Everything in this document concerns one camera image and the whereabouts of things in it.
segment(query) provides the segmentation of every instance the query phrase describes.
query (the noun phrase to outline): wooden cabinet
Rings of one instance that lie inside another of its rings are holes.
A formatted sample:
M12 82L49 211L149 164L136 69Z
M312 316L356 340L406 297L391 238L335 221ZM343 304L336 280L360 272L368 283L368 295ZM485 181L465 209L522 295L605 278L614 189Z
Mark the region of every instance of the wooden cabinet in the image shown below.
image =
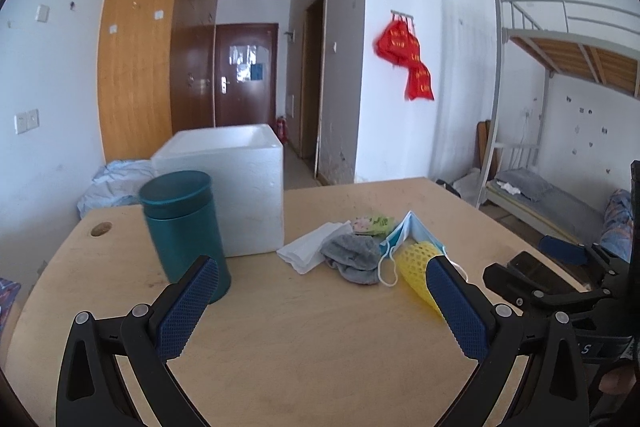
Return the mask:
M217 0L104 0L98 108L106 161L149 158L211 126Z

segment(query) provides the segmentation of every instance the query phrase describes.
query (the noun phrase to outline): white styrofoam box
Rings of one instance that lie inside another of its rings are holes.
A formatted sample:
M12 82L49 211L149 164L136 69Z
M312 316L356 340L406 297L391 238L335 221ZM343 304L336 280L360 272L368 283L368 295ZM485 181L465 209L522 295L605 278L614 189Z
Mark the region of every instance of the white styrofoam box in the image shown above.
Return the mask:
M268 125L181 131L151 165L156 176L186 170L211 176L226 257L283 247L282 144Z

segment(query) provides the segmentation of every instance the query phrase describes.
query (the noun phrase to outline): yellow foam net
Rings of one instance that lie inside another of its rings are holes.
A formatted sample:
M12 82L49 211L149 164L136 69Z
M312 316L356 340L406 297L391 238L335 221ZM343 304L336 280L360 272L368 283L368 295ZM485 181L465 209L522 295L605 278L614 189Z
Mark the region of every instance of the yellow foam net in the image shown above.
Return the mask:
M427 263L437 255L442 255L442 252L433 243L423 241L422 243L401 247L394 259L408 285L442 317L436 301L433 300L431 293L427 289L424 277Z

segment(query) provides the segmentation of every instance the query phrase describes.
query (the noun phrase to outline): table top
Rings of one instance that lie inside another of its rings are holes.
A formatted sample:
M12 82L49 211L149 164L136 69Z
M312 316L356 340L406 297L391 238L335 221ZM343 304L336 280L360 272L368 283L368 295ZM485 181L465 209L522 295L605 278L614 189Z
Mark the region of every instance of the table top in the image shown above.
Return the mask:
M288 190L286 243L327 221L413 210L470 281L527 250L513 233L424 178ZM110 222L100 237L90 231ZM474 370L449 328L402 280L361 287L321 265L298 275L275 254L228 259L232 285L207 307L171 371L211 425L428 427ZM58 250L25 304L6 363L16 394L41 426L55 423L58 375L75 315L124 315L155 300L167 280L140 206L94 210ZM126 359L129 392L158 425ZM488 425L500 423L524 368L518 360Z

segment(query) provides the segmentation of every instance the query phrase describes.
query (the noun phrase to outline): face mask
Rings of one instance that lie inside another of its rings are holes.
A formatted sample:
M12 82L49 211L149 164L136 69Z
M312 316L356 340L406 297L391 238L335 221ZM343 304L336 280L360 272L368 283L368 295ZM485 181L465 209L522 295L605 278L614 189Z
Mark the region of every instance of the face mask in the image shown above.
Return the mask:
M380 258L380 262L378 263L378 279L383 285L391 288L398 284L398 270L396 267L396 260L394 259L394 254L398 250L398 248L406 241L409 237L411 237L416 243L422 243L424 241L429 241L433 243L435 247L449 259L449 262L456 267L456 269L460 272L460 275L465 278L465 281L468 282L469 277L466 275L466 272L457 263L454 263L447 254L447 250L444 245L438 241L432 234L427 230L418 216L416 216L413 212L409 212L406 217L402 220L396 229L389 234L389 236L380 243L380 252L382 257ZM380 273L380 267L382 266L382 262L388 258L391 263L394 265L394 277L395 280L393 283L388 283L382 279L382 274Z

